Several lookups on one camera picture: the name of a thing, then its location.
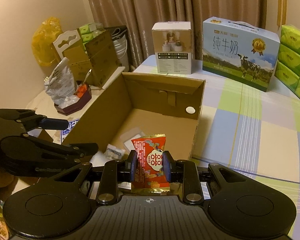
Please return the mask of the blue milk carton gift box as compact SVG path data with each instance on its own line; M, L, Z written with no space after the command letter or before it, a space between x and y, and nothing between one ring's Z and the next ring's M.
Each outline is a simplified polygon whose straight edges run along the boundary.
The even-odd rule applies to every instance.
M203 70L268 90L280 39L245 22L211 17L203 22Z

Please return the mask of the clear grey sachet packet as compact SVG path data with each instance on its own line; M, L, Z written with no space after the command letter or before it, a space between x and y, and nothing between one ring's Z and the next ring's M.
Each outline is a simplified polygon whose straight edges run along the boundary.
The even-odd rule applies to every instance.
M114 145L108 144L104 155L112 160L121 160L125 153L125 149L117 148Z

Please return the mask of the open brown cardboard box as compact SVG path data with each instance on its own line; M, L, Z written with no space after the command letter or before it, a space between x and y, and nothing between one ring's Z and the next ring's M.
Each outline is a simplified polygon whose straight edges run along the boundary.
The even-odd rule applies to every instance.
M80 117L63 145L109 144L124 148L130 138L164 134L174 159L190 159L205 81L158 74L122 73Z

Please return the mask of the green tissue pack bundle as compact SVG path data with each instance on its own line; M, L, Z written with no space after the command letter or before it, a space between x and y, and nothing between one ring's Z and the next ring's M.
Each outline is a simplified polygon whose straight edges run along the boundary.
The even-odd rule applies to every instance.
M282 25L275 76L300 99L300 29Z

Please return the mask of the checked blue green bedsheet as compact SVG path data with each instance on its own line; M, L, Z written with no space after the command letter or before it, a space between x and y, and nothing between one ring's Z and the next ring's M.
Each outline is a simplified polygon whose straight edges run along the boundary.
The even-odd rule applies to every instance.
M194 159L219 162L292 198L300 218L300 100L273 79L270 91L205 72L201 134Z

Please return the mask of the silver foil bag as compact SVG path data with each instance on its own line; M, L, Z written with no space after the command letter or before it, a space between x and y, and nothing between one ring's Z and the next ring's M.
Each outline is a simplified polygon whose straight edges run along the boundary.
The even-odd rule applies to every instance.
M44 83L46 94L56 105L60 105L67 97L74 95L77 89L76 81L68 64L69 59L64 57Z

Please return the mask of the small white humidifier box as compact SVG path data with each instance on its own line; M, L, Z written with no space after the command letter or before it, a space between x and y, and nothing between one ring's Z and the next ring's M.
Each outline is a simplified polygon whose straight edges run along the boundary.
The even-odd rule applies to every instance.
M192 73L191 22L157 22L152 37L158 73Z

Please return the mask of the red snack packet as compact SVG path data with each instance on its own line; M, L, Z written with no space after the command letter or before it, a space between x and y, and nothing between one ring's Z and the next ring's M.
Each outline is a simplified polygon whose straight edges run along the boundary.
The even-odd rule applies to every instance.
M137 153L137 167L132 181L134 194L163 193L170 190L163 170L166 135L155 134L131 140Z

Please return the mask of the yellow plastic bag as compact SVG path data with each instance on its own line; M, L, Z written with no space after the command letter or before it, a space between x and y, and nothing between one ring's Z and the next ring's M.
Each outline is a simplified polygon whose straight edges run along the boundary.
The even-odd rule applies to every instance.
M38 27L32 37L32 53L41 67L51 67L55 59L55 53L51 44L62 33L60 20L50 17Z

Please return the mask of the beige curtain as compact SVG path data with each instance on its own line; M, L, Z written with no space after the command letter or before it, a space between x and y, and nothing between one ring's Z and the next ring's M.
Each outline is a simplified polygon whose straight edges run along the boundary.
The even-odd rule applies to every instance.
M199 60L204 20L215 16L257 27L266 23L267 0L89 0L89 3L96 22L106 27L127 27L129 58L135 67L154 54L151 29L156 22L190 21L192 55Z

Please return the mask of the dark red wooden tray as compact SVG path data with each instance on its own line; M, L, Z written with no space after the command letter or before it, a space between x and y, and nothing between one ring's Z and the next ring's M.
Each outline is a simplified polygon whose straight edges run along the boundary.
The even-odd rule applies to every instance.
M55 109L62 115L70 115L81 110L92 98L91 88L87 83L80 85L76 93L66 97L60 105L54 104Z

